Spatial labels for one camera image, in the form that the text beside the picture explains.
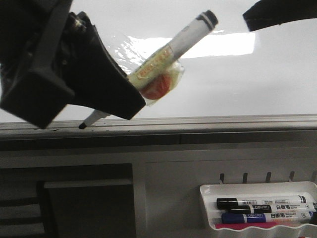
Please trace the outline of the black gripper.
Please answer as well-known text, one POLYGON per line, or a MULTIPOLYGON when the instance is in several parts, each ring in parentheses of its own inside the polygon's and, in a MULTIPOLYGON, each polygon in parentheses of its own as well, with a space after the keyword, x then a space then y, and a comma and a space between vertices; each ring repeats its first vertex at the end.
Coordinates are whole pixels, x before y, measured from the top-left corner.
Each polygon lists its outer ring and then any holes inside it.
POLYGON ((74 98, 63 79, 70 0, 0 2, 1 109, 46 128, 74 98))

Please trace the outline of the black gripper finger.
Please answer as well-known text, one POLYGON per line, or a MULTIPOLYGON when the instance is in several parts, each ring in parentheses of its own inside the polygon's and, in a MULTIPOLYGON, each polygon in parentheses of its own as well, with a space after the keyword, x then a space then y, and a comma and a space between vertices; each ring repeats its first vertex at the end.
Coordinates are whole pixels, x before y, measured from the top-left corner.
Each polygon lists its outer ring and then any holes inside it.
POLYGON ((145 100, 115 62, 85 12, 71 12, 62 35, 67 64, 63 79, 74 91, 73 105, 132 119, 145 100))

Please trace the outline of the black arm link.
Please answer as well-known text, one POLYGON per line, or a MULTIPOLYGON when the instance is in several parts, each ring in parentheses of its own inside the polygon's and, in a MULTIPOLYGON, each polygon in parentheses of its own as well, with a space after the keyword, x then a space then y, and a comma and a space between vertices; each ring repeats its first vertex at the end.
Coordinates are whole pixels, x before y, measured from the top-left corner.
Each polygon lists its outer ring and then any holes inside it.
POLYGON ((251 32, 316 17, 316 0, 260 0, 243 13, 251 32))

